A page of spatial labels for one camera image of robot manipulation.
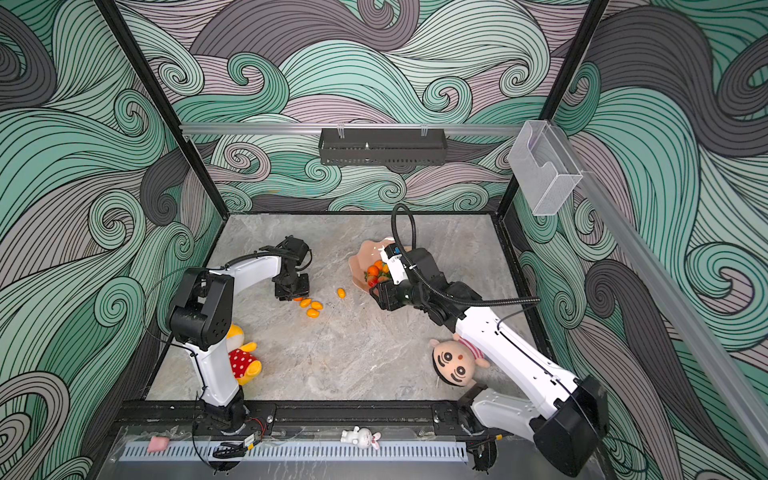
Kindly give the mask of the pink fruit bowl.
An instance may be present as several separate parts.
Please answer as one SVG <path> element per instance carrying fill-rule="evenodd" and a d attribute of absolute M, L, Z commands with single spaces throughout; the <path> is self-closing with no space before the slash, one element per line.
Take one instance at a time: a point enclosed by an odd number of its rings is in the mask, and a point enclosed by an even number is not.
<path fill-rule="evenodd" d="M 369 285 L 366 277 L 368 269 L 376 262 L 381 262 L 381 251 L 393 243 L 393 237 L 386 237 L 378 241 L 365 240 L 358 251 L 348 258 L 352 282 L 358 289 L 368 292 Z"/>

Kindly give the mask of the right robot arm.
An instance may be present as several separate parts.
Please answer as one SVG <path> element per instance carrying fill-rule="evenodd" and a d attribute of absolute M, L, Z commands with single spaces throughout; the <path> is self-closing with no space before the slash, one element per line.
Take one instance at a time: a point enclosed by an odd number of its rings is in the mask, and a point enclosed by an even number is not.
<path fill-rule="evenodd" d="M 524 312 L 538 298 L 484 299 L 448 280 L 428 250 L 404 244 L 398 217 L 409 212 L 398 204 L 390 214 L 392 236 L 378 249 L 388 272 L 370 283 L 370 295 L 385 311 L 411 306 L 451 332 L 433 342 L 431 361 L 443 382 L 467 388 L 472 426 L 529 440 L 555 469 L 577 476 L 608 433 L 606 389 L 547 358 L 494 311 Z"/>

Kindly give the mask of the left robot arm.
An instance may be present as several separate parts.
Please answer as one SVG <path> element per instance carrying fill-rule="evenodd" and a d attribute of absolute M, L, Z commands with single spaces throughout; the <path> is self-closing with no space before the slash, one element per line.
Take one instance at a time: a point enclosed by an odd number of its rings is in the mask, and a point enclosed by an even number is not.
<path fill-rule="evenodd" d="M 246 422 L 243 386 L 261 371 L 253 357 L 256 344 L 246 343 L 233 323 L 235 297 L 264 281 L 279 301 L 306 298 L 312 262 L 308 244 L 287 236 L 228 261 L 219 268 L 189 268 L 171 301 L 171 335 L 190 355 L 200 382 L 199 400 L 207 418 L 226 432 Z"/>

